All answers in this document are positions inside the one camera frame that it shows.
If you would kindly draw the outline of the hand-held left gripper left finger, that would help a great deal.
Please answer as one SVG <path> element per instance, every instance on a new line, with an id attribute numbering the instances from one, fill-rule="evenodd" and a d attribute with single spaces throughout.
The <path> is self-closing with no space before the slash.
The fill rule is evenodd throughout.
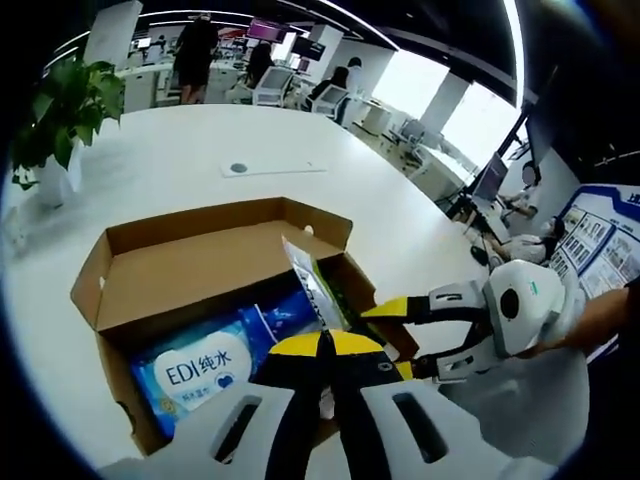
<path id="1" fill-rule="evenodd" d="M 173 440 L 99 470 L 102 479 L 303 479 L 318 392 L 236 382 L 180 420 Z"/>

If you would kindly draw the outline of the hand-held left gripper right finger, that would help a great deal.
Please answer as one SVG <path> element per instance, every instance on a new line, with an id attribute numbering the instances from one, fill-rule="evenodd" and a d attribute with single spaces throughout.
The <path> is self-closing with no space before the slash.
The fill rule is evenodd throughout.
<path id="1" fill-rule="evenodd" d="M 544 479 L 554 470 L 491 446 L 473 415 L 433 386 L 403 379 L 367 337 L 332 330 L 323 356 L 353 479 Z"/>

